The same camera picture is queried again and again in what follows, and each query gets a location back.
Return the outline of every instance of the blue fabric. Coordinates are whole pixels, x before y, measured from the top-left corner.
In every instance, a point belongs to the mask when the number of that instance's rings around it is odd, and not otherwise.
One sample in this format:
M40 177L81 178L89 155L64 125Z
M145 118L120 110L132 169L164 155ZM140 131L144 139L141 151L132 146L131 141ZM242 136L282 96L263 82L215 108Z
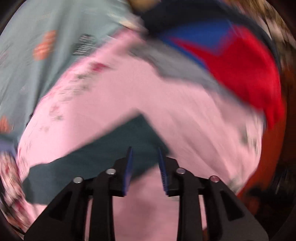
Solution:
M164 43L179 50L187 57L194 60L197 64L207 69L207 65L202 59L178 46L172 40L179 39L190 42L198 45L201 48L206 49L213 55L218 55L221 51L222 40L227 38L231 30L232 23L227 19L220 19L178 26L174 29L170 29L168 31L165 31L164 33L159 34L159 38Z

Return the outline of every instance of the dark teal fabric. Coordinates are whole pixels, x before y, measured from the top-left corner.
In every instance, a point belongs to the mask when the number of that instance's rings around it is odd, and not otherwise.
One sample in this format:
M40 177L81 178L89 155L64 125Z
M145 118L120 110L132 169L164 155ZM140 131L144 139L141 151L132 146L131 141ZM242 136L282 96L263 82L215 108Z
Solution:
M125 157L129 146L134 149L134 178L157 164L158 147L168 153L163 141L139 115L65 157L32 167L23 183L26 200L49 204L74 177L88 179L97 176L117 159Z

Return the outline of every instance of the screw head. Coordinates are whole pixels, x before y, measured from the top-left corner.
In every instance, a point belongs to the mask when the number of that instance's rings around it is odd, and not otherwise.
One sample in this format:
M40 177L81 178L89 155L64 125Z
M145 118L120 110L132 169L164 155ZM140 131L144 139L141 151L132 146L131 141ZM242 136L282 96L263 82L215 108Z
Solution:
M74 183L82 183L82 182L83 182L83 178L82 178L82 177L75 177L75 178L73 179L73 182L74 182Z
M114 174L116 173L116 170L115 170L114 168L109 168L109 169L106 171L106 173L107 173L108 175L114 175Z
M214 182L214 183L217 183L217 182L220 181L220 178L218 178L217 176L211 176L211 177L210 177L210 180L211 180L212 182Z
M176 173L178 173L178 174L184 174L185 172L186 172L186 170L184 168L178 168L176 170Z

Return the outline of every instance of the red fabric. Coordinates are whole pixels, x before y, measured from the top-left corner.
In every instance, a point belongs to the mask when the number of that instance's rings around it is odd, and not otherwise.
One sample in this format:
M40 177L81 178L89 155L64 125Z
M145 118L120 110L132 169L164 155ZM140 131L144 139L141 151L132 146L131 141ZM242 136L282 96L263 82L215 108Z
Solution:
M234 27L231 34L232 41L227 38L217 55L189 41L172 41L202 59L216 80L243 101L263 110L270 129L284 116L278 68L269 50L247 28Z

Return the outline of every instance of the gray fabric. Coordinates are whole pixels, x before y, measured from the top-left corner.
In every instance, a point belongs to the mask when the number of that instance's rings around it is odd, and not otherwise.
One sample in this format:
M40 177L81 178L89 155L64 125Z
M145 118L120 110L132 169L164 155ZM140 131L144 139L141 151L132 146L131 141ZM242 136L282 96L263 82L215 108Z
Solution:
M208 71L160 40L150 39L145 44L133 46L130 54L153 64L162 77L189 80L219 94L232 95Z
M18 9L0 36L0 117L13 126L9 137L19 140L38 101L61 74L122 28L119 22L128 13L124 0L27 0ZM35 60L34 49L52 30L53 52Z

